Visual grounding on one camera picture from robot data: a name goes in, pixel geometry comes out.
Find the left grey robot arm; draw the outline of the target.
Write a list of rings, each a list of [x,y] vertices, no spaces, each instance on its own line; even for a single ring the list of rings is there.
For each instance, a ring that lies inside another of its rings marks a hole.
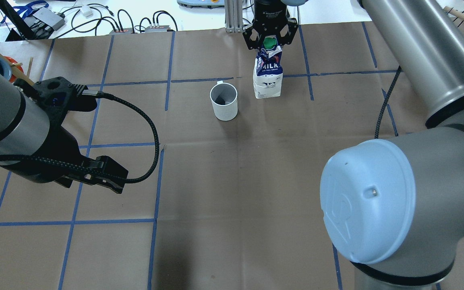
[[[108,156],[84,156],[62,126],[69,111],[95,110],[96,96],[63,77],[30,85],[0,75],[0,167],[33,183],[68,188],[76,180],[122,193],[118,179],[127,178],[127,169]]]

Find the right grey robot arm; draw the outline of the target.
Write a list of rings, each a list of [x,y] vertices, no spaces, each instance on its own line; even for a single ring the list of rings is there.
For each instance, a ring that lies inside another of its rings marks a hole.
[[[427,108],[427,129],[341,150],[324,224],[356,290],[431,290],[464,238],[464,35],[435,0],[360,0]]]

